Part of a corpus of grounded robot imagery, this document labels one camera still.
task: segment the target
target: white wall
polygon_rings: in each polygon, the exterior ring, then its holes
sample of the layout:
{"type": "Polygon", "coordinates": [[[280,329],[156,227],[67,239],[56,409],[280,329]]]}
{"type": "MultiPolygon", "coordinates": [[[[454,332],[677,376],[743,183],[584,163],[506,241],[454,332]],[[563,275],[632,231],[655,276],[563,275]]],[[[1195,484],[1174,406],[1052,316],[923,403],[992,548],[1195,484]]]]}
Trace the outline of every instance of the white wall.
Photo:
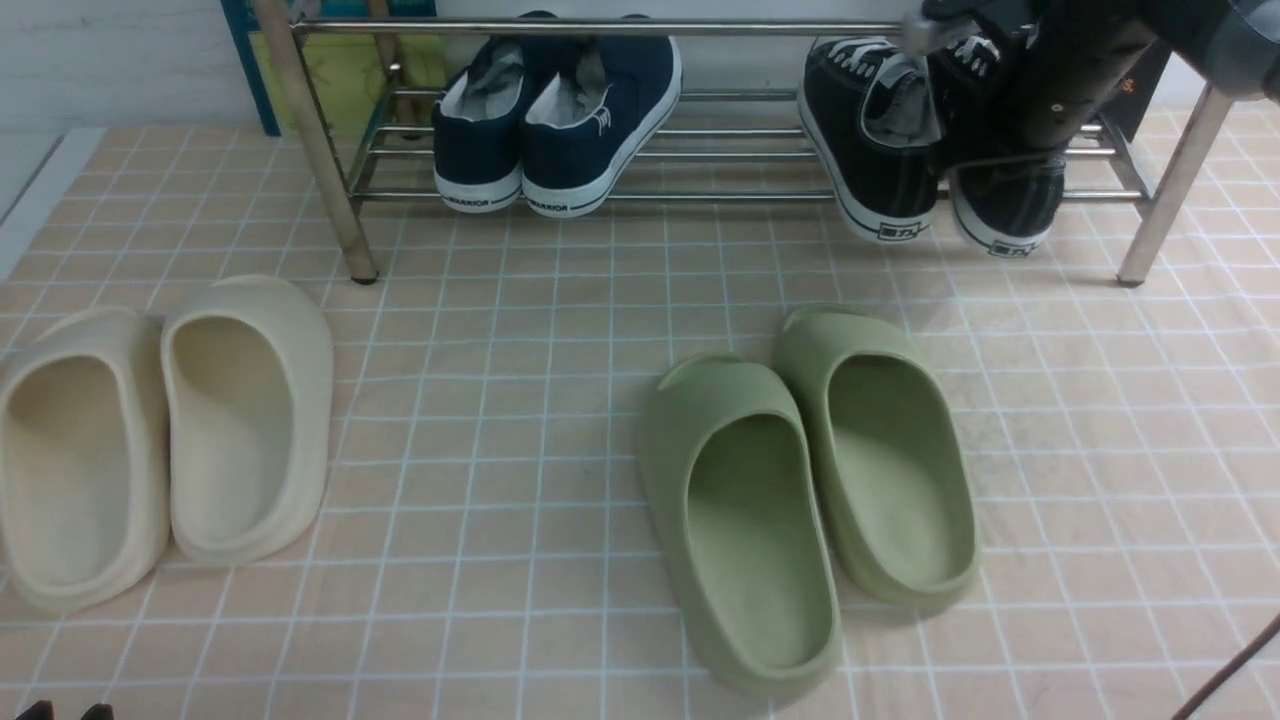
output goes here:
{"type": "MultiPolygon", "coordinates": [[[[895,19],[914,0],[438,0],[443,14],[895,19]]],[[[0,20],[0,132],[168,123],[253,124],[218,0],[19,0],[0,20]]],[[[800,38],[687,38],[687,87],[794,86],[800,38]]],[[[1190,102],[1189,69],[1171,69],[1157,101],[1190,102]]]]}

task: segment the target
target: white rubber sole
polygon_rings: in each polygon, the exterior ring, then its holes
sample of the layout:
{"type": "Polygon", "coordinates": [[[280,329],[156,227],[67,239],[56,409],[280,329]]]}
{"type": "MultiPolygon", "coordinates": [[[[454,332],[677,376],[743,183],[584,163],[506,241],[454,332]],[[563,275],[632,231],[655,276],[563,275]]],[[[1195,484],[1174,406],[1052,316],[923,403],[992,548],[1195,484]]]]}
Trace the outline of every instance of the white rubber sole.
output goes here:
{"type": "Polygon", "coordinates": [[[644,143],[649,142],[653,133],[658,132],[658,128],[667,122],[671,111],[676,109],[676,101],[680,100],[680,88],[685,78],[685,65],[680,59],[680,47],[675,40],[671,41],[671,85],[667,86],[667,91],[658,100],[658,104],[640,120],[635,132],[613,154],[613,160],[609,161],[609,167],[604,174],[584,186],[561,190],[539,187],[527,178],[525,179],[525,200],[529,201],[529,206],[535,213],[547,218],[581,218],[595,211],[596,208],[608,200],[622,172],[627,169],[627,165],[635,159],[636,152],[644,147],[644,143]]]}
{"type": "Polygon", "coordinates": [[[520,165],[516,165],[507,177],[483,184],[456,183],[442,178],[439,172],[433,170],[433,173],[440,200],[458,213],[472,215],[502,210],[515,202],[520,197],[520,181],[524,177],[520,165]]]}
{"type": "Polygon", "coordinates": [[[997,231],[974,213],[973,205],[960,192],[956,170],[947,173],[947,184],[951,187],[951,211],[955,214],[960,234],[986,250],[987,255],[992,258],[1027,258],[1048,238],[1048,229],[1032,237],[1018,237],[997,231]]]}
{"type": "Polygon", "coordinates": [[[800,127],[809,138],[809,142],[813,143],[814,150],[817,150],[818,159],[822,160],[822,167],[827,170],[831,184],[836,190],[836,202],[845,211],[845,223],[849,224],[849,229],[854,234],[881,245],[901,245],[918,238],[924,231],[929,229],[933,222],[932,210],[914,218],[893,218],[877,213],[859,202],[840,176],[840,165],[836,163],[831,147],[827,146],[827,141],[818,132],[818,122],[809,110],[809,101],[804,95],[803,79],[800,88],[796,91],[796,105],[800,110],[800,127]]]}

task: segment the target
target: black object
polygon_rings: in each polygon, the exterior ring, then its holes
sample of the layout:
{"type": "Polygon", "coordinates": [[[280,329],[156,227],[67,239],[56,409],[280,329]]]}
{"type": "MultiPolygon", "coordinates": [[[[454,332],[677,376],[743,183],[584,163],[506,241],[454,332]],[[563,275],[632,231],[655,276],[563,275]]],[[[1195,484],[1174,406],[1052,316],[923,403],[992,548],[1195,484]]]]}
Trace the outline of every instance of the black object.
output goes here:
{"type": "Polygon", "coordinates": [[[973,18],[1004,53],[982,118],[936,149],[938,169],[1061,150],[1157,36],[1233,99],[1280,101],[1280,0],[924,0],[973,18]]]}
{"type": "Polygon", "coordinates": [[[27,708],[15,720],[54,720],[54,703],[42,700],[27,708]]]}
{"type": "Polygon", "coordinates": [[[1156,96],[1156,86],[1165,76],[1174,49],[1164,40],[1157,40],[1138,59],[1138,63],[1125,74],[1112,91],[1111,100],[1100,113],[1107,123],[1119,129],[1125,140],[1133,142],[1138,136],[1142,119],[1147,117],[1151,99],[1156,96]]]}
{"type": "Polygon", "coordinates": [[[914,240],[937,205],[928,147],[938,131],[920,111],[928,100],[923,70],[883,38],[826,42],[805,60],[800,123],[845,219],[867,240],[914,240]]]}
{"type": "MultiPolygon", "coordinates": [[[[27,708],[26,712],[19,715],[15,720],[54,720],[54,703],[47,700],[42,700],[36,705],[27,708]]],[[[81,720],[115,720],[115,711],[111,710],[110,705],[95,705],[90,707],[81,720]]]]}
{"type": "MultiPolygon", "coordinates": [[[[1000,77],[1002,58],[983,36],[952,44],[928,58],[940,117],[952,137],[954,123],[975,115],[984,86],[1000,77]]],[[[1062,205],[1066,160],[1042,158],[952,168],[952,210],[961,234],[996,258],[1025,258],[1048,237],[1062,205]]]]}

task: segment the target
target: tiled floor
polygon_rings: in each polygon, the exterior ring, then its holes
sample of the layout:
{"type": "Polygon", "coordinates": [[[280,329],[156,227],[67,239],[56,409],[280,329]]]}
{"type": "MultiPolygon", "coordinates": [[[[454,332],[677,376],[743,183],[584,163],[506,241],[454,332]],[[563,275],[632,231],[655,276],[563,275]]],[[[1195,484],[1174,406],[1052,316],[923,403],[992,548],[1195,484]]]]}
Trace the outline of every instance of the tiled floor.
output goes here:
{"type": "MultiPolygon", "coordinates": [[[[1148,122],[1147,155],[1171,150],[1176,119],[1148,122]]],[[[636,174],[774,182],[755,165],[636,174]]],[[[1066,209],[1046,249],[1000,263],[943,214],[934,238],[883,251],[832,208],[607,208],[562,224],[370,206],[388,274],[358,287],[294,145],[111,132],[0,286],[0,343],[20,351],[93,304],[160,316],[221,275],[293,279],[339,342],[330,487],[278,556],[225,571],[173,553],[69,618],[0,579],[0,710],[1169,717],[1280,607],[1277,188],[1280,113],[1242,108],[1134,292],[1112,282],[1126,208],[1066,209]],[[769,707],[719,689],[682,642],[631,430],[677,359],[767,357],[786,307],[831,300],[906,327],[932,359],[988,551],[982,582],[933,618],[841,578],[842,671],[769,707]]],[[[1204,712],[1277,715],[1280,648],[1204,712]]]]}

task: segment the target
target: green slide sandal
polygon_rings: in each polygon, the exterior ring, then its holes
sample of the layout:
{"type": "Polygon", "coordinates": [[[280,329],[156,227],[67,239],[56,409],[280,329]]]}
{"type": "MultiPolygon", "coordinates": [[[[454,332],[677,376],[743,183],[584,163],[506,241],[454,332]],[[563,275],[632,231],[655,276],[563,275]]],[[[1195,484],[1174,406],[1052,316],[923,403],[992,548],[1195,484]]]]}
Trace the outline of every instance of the green slide sandal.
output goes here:
{"type": "Polygon", "coordinates": [[[694,357],[659,383],[636,455],[689,639],[739,692],[797,696],[840,657],[840,606],[800,411],[764,365],[694,357]]]}
{"type": "Polygon", "coordinates": [[[840,305],[787,318],[773,366],[804,413],[836,553],[868,594],[931,610],[978,571],[973,493],[919,348],[840,305]]]}

